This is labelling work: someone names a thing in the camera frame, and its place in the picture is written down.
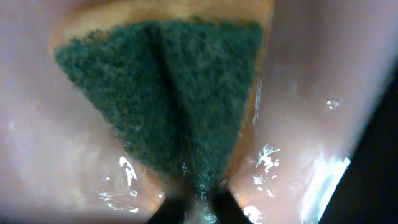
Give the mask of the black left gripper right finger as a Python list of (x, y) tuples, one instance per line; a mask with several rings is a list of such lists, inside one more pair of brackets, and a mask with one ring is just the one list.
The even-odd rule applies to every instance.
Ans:
[(213, 211), (218, 224), (252, 224), (229, 190), (221, 190), (214, 194)]

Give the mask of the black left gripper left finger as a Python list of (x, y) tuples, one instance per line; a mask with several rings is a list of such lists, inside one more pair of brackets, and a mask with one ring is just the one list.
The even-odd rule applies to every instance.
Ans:
[(184, 224), (190, 209), (189, 198), (166, 197), (146, 224)]

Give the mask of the green and yellow sponge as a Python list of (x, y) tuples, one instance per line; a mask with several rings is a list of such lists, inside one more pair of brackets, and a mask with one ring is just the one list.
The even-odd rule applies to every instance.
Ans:
[(239, 157), (273, 1), (111, 1), (50, 42), (124, 150), (175, 194), (209, 197)]

